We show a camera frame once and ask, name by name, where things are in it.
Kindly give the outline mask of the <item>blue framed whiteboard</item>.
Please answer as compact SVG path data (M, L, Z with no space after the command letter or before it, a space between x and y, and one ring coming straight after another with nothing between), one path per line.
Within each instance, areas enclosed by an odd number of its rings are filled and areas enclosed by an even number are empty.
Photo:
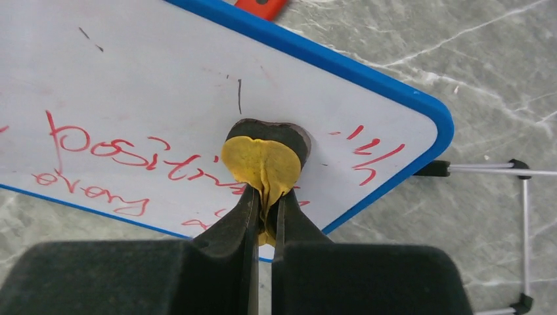
M2 1L1 186L175 236L237 203L240 119L310 136L323 232L450 145L434 97L222 1Z

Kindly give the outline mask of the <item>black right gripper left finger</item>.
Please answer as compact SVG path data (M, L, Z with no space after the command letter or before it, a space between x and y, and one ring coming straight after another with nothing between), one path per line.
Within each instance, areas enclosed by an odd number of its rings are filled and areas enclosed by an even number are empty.
M2 314L255 314L259 194L193 240L57 241L28 249Z

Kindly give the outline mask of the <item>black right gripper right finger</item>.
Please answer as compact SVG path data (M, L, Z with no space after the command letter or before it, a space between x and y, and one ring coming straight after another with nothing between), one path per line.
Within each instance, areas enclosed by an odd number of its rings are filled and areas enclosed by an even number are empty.
M293 192L270 210L273 314L471 314L460 273L428 245L335 243Z

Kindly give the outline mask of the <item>yellow black whiteboard eraser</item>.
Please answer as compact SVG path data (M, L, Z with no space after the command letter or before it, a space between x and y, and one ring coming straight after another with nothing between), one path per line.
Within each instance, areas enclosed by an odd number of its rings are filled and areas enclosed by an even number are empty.
M293 123L246 118L231 127L221 161L235 181L259 193L258 244L276 246L271 208L293 189L310 153L309 133Z

